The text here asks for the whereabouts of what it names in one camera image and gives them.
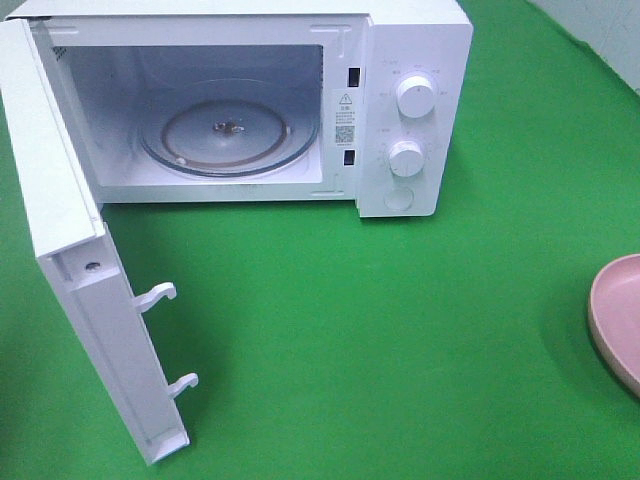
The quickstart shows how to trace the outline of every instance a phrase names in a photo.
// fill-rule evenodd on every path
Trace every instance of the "warning label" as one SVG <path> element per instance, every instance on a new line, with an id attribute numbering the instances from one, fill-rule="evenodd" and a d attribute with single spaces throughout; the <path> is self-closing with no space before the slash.
<path id="1" fill-rule="evenodd" d="M 349 146 L 356 137 L 356 102 L 352 91 L 334 90 L 333 110 L 335 119 L 335 143 Z"/>

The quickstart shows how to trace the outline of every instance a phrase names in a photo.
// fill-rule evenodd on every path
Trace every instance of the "green surface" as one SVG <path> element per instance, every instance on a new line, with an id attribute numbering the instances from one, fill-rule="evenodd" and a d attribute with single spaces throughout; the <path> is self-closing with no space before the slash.
<path id="1" fill-rule="evenodd" d="M 640 251 L 640 101 L 519 0 L 475 37 L 435 216 L 110 206 L 192 446 L 146 467 L 31 251 L 0 129 L 0 477 L 637 479 L 640 402 L 591 343 Z"/>

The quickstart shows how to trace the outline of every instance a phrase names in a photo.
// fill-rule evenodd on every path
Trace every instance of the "white knob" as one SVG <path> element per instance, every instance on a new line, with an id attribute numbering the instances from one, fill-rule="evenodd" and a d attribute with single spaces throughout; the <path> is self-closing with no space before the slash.
<path id="1" fill-rule="evenodd" d="M 389 166 L 399 177 L 411 177 L 424 167 L 420 145 L 410 140 L 396 143 L 389 151 Z"/>
<path id="2" fill-rule="evenodd" d="M 405 117 L 420 118 L 433 110 L 436 84 L 424 75 L 404 79 L 396 89 L 398 110 Z"/>

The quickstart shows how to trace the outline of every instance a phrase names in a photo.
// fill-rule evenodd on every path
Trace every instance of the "microwave door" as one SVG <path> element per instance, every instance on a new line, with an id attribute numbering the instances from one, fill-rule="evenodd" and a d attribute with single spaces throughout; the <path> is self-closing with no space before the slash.
<path id="1" fill-rule="evenodd" d="M 0 88 L 38 263 L 147 463 L 189 444 L 141 313 L 175 289 L 134 296 L 102 222 L 42 56 L 46 30 L 0 24 Z"/>

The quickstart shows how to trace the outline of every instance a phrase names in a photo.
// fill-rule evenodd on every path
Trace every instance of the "microwave oven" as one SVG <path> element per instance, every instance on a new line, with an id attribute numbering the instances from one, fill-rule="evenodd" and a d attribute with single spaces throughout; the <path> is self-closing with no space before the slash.
<path id="1" fill-rule="evenodd" d="M 434 212 L 472 36 L 454 0 L 28 0 L 0 89 L 35 256 L 137 447 L 189 444 L 100 206 Z"/>

